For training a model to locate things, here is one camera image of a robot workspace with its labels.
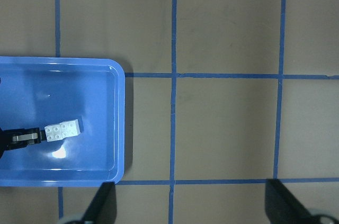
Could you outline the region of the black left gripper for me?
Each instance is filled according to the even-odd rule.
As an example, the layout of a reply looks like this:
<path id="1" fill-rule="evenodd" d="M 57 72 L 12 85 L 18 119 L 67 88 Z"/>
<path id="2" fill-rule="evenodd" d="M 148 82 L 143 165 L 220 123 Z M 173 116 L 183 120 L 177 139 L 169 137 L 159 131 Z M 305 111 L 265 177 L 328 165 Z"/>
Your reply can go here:
<path id="1" fill-rule="evenodd" d="M 28 145 L 40 144 L 46 140 L 46 133 L 39 128 L 3 130 L 0 129 L 0 158 L 11 149 L 25 148 Z"/>

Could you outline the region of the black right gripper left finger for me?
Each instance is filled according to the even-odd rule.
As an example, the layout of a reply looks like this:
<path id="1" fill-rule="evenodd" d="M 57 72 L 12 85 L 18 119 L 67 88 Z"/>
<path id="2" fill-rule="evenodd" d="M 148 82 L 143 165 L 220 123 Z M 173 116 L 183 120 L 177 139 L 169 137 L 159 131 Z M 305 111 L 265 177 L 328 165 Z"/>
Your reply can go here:
<path id="1" fill-rule="evenodd" d="M 81 217 L 82 223 L 115 223 L 117 198 L 114 182 L 104 182 Z"/>

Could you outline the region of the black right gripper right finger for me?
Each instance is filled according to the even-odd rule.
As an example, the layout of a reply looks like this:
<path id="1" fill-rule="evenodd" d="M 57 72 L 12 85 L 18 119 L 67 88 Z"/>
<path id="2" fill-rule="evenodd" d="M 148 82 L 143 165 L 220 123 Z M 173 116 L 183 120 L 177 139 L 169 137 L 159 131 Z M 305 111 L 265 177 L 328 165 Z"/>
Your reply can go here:
<path id="1" fill-rule="evenodd" d="M 279 179 L 265 181 L 265 213 L 270 223 L 308 223 L 312 218 Z"/>

